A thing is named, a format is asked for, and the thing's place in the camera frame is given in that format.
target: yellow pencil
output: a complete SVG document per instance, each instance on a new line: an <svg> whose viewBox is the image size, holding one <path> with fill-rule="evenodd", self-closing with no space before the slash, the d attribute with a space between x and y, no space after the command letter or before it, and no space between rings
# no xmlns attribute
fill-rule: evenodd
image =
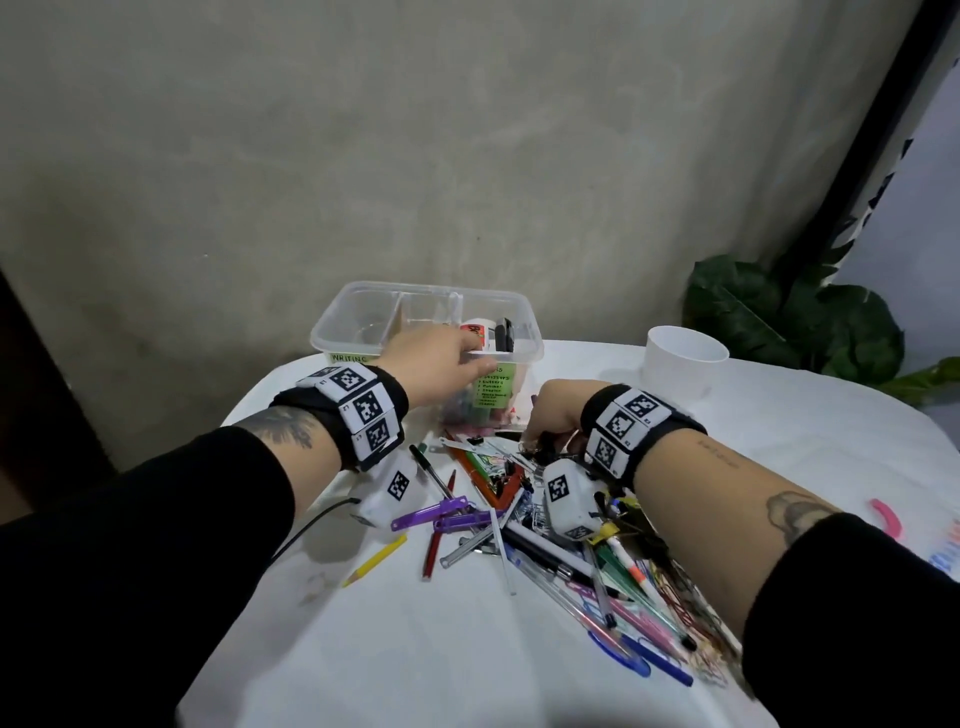
<svg viewBox="0 0 960 728"><path fill-rule="evenodd" d="M402 534L400 538L394 541L392 544L387 544L379 551L377 551L373 556L371 556L367 561L357 567L357 570L347 577L347 581L344 582L342 589L346 589L350 584L352 584L357 579L362 579L364 576L369 574L373 569L376 568L376 565L387 558L390 554L396 551L398 548L403 546L407 541L407 534Z"/></svg>

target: wristband with markers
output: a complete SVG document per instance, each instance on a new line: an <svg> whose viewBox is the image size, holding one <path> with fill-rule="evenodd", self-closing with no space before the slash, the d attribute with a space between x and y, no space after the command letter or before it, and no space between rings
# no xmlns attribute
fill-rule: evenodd
<svg viewBox="0 0 960 728"><path fill-rule="evenodd" d="M390 374L349 363L325 367L280 392L271 405L306 410L324 426L345 470L368 471L403 442L409 402Z"/></svg>
<svg viewBox="0 0 960 728"><path fill-rule="evenodd" d="M605 479L633 487L643 456L663 436L678 429L707 429L666 402L627 384L611 384L593 395L580 416L588 437L584 460Z"/></svg>

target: black sleeve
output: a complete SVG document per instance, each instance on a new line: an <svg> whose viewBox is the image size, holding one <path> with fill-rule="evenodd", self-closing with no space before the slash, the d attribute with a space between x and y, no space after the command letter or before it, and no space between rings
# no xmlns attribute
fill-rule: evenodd
<svg viewBox="0 0 960 728"><path fill-rule="evenodd" d="M856 516L780 558L743 634L743 671L780 726L937 724L952 713L960 585ZM840 722L841 716L856 723Z"/></svg>
<svg viewBox="0 0 960 728"><path fill-rule="evenodd" d="M4 713L169 723L293 517L274 456L224 427L0 527Z"/></svg>

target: blue pen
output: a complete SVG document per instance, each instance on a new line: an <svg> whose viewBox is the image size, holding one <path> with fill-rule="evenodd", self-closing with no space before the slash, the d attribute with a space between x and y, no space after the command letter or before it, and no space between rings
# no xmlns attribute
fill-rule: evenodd
<svg viewBox="0 0 960 728"><path fill-rule="evenodd" d="M653 663L654 667L659 667L661 670L666 672L674 680L683 683L688 688L693 685L693 676L686 674L683 670L675 665L671 665L670 662L652 649L640 644L636 640L631 640L626 635L620 635L620 641L625 644L627 647L630 647L639 657L642 657L644 660Z"/></svg>
<svg viewBox="0 0 960 728"><path fill-rule="evenodd" d="M590 638L594 641L594 643L598 647L600 647L600 649L602 649L608 655L613 657L618 663L620 663L620 665L622 665L626 669L631 669L640 677L650 677L650 666L647 665L645 660L643 660L642 658L637 658L636 660L627 660L626 658L616 654L616 652L614 652L605 644L603 644L600 638L594 635L592 632L587 632L587 634L590 635Z"/></svg>

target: table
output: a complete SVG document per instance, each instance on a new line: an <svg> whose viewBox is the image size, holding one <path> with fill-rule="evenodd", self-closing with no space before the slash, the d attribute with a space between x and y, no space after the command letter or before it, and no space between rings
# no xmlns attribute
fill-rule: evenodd
<svg viewBox="0 0 960 728"><path fill-rule="evenodd" d="M539 382L559 376L638 385L642 358L642 347L547 341L533 374ZM316 354L274 370L225 424L262 409L323 364ZM795 464L778 467L784 452L826 443L852 463L898 473L938 502L960 503L960 455L947 436L924 414L874 390L731 360L693 414L718 440L774 470L796 471ZM452 462L431 459L446 480ZM851 469L840 480L853 492L863 486ZM342 495L349 477L334 481L318 503ZM463 493L462 472L457 482ZM185 724L775 725L736 686L698 681L688 689L656 669L641 679L519 572L518 593L507 596L498 559L471 554L420 582L428 532L411 529L389 560L341 590L381 544L343 513L324 518L264 575L184 698ZM441 553L455 545L445 538Z"/></svg>

